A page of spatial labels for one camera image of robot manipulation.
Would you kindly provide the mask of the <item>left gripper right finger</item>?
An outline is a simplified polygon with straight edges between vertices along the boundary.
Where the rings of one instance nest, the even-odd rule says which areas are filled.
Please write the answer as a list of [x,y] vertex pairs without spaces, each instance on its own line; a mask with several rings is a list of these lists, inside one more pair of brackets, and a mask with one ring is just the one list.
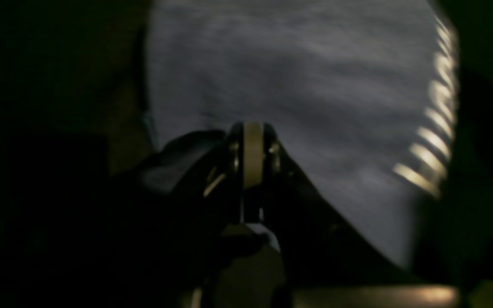
[[415,308],[417,281],[331,207],[269,124],[243,124],[244,214],[276,236],[287,285],[276,308]]

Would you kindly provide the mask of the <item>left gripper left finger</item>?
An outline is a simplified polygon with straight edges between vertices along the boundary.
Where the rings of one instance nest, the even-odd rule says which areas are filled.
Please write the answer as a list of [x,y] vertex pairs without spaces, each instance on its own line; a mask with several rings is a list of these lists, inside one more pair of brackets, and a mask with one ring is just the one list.
[[106,267],[110,308],[213,308],[227,254],[222,233],[240,222],[244,124],[195,131],[105,186],[131,220]]

